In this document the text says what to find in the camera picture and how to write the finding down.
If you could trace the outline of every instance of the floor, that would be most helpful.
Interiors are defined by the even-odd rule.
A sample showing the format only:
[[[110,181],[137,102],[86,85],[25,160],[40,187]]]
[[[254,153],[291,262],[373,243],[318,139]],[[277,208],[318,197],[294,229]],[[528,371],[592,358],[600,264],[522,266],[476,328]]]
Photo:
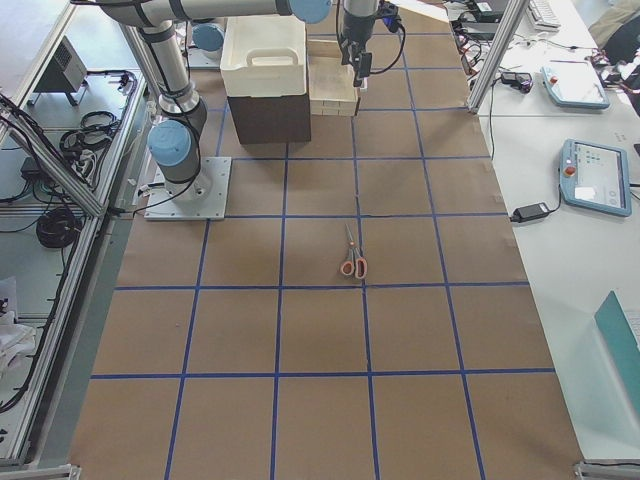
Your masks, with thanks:
[[[404,20],[402,63],[307,144],[241,146],[220,77],[194,74],[202,153],[234,158],[228,217],[134,220],[72,446],[83,478],[573,478],[448,25]],[[382,67],[398,39],[369,46]],[[338,273],[345,223],[364,282]]]

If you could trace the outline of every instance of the blue joint cap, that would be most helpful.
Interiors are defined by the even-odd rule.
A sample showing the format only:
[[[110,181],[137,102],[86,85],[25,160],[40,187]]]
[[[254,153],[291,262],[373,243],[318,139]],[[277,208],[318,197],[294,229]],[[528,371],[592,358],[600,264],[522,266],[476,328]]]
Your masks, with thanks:
[[[180,122],[167,120],[151,129],[147,147],[158,165],[175,167],[189,156],[191,134]]]
[[[291,12],[305,23],[320,23],[331,11],[331,0],[289,0]]]
[[[224,43],[224,32],[215,23],[202,23],[193,26],[193,43],[207,52],[216,52]]]

